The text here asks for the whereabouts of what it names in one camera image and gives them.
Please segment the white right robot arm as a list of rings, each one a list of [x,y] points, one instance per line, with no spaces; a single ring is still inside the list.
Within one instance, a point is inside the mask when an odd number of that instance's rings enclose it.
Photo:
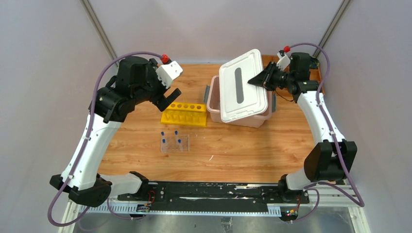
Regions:
[[[331,186],[362,204],[359,191],[350,176],[358,148],[338,130],[324,100],[323,82],[310,78],[311,56],[304,52],[287,55],[278,52],[278,61],[263,70],[260,84],[270,91],[286,89],[303,111],[315,146],[297,172],[283,175],[278,183],[278,198],[291,202],[297,194],[318,184]]]

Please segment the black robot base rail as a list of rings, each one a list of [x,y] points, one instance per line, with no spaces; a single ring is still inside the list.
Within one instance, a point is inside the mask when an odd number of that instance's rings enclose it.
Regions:
[[[166,182],[148,184],[146,194],[121,194],[136,211],[154,215],[274,216],[295,220],[309,203],[304,191],[280,190],[276,183]]]

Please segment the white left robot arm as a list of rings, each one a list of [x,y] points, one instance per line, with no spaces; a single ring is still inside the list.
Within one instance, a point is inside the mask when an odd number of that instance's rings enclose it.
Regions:
[[[53,175],[50,184],[68,198],[87,207],[98,207],[113,196],[130,194],[136,200],[150,200],[149,181],[138,172],[107,176],[98,173],[106,150],[121,124],[138,104],[151,102],[164,111],[181,94],[175,89],[165,93],[182,73],[182,67],[164,57],[155,59],[127,56],[108,83],[92,95],[82,139],[66,169]]]

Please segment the white plastic box lid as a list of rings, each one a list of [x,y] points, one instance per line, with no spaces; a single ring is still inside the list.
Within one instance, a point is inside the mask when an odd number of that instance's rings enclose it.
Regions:
[[[224,123],[264,113],[269,104],[267,91],[249,84],[263,71],[261,52],[252,49],[220,66],[220,115]]]

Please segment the pink plastic storage bin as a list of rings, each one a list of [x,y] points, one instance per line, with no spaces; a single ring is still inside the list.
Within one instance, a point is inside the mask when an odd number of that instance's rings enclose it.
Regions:
[[[259,128],[260,126],[263,125],[263,123],[267,120],[269,120],[272,116],[272,92],[268,92],[268,107],[265,110],[265,112],[258,114],[258,115],[253,115],[249,116],[246,118],[242,118],[239,120],[235,120],[232,122],[229,122],[229,124],[232,125],[238,125],[238,126],[245,126],[245,127],[253,127],[253,128]],[[209,93],[209,99],[206,104],[207,110],[210,112],[210,116],[213,122],[217,123],[223,123],[221,119],[221,111],[220,111],[220,84],[219,84],[219,76],[214,76],[211,80],[211,85],[210,85],[210,93]]]

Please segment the yellow test tube rack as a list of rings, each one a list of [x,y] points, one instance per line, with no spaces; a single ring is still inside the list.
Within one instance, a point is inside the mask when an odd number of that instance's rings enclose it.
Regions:
[[[199,103],[173,102],[162,112],[160,123],[167,125],[206,127],[206,105]]]

